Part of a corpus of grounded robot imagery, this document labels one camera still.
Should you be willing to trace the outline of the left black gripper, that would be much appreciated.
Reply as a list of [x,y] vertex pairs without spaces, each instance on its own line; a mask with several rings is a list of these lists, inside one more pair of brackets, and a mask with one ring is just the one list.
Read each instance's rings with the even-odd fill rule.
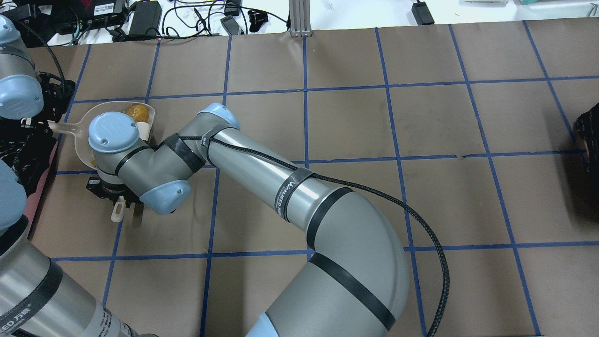
[[33,117],[33,123],[40,125],[48,121],[58,123],[66,114],[73,92],[75,81],[65,80],[58,75],[40,71],[37,73],[41,84],[44,106],[42,111]]

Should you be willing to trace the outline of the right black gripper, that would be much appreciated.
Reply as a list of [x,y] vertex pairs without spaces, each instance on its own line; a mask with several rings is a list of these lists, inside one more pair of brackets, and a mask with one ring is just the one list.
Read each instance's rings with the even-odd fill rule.
[[119,201],[120,197],[123,198],[126,206],[131,206],[132,204],[143,205],[139,196],[125,184],[113,184],[103,180],[101,177],[92,176],[88,179],[86,188],[96,197],[111,201],[113,205]]

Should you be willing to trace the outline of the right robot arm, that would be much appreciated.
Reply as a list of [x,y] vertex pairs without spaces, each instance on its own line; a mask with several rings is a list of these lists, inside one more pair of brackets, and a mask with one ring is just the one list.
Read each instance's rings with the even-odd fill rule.
[[224,105],[199,111],[153,150],[136,122],[117,111],[88,126],[100,171],[115,175],[155,213],[188,198],[188,179],[218,167],[301,229],[314,253],[262,313],[249,337],[385,337],[409,292],[406,254],[387,218],[355,188],[334,188],[240,131]]

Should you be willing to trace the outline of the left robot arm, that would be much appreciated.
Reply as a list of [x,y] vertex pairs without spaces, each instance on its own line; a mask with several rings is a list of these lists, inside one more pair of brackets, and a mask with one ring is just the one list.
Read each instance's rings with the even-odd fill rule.
[[[1,17],[1,117],[19,122],[44,109],[36,65],[15,22]],[[1,335],[3,337],[137,337],[27,239],[28,196],[1,162]]]

